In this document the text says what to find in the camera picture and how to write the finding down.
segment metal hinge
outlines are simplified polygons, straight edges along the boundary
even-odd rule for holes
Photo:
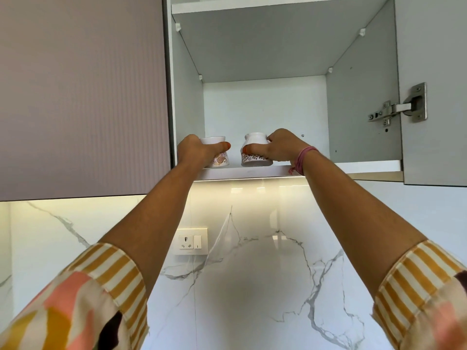
[[[391,101],[384,102],[382,110],[368,115],[368,121],[383,120],[382,126],[390,126],[391,118],[400,113],[412,117],[414,123],[427,119],[426,82],[413,86],[409,97],[402,104],[391,105]]]

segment wristband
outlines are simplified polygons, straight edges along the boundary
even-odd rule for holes
[[[289,173],[292,175],[293,174],[293,171],[297,171],[297,173],[299,173],[300,175],[304,175],[303,174],[303,159],[305,158],[305,154],[308,152],[308,151],[311,151],[311,150],[316,150],[318,151],[318,149],[316,147],[313,147],[313,146],[308,146],[308,147],[305,147],[302,151],[300,151],[300,153],[298,154],[298,157],[296,158],[295,160],[295,165],[294,167],[292,167],[291,169],[289,169]]]

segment striped sleeve cuff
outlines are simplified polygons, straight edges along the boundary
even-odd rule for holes
[[[84,272],[110,294],[123,314],[131,347],[138,350],[149,327],[146,288],[135,262],[121,249],[107,243],[97,243],[64,271]]]
[[[394,264],[381,283],[373,305],[373,318],[394,348],[400,348],[430,297],[464,268],[432,241],[419,243]]]

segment colorful sleeve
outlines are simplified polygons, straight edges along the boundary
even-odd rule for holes
[[[409,250],[375,296],[373,317],[395,349],[467,349],[467,271],[432,241]]]
[[[139,350],[148,333],[143,277],[124,251],[91,246],[0,334],[1,350]]]

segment hand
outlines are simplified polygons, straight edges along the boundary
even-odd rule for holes
[[[269,144],[246,145],[242,152],[261,155],[274,161],[290,161],[293,165],[300,151],[310,146],[287,129],[277,129],[269,135],[268,140],[271,141]]]
[[[178,144],[178,164],[187,164],[197,172],[208,166],[213,158],[230,149],[229,142],[204,145],[196,135],[188,135]]]

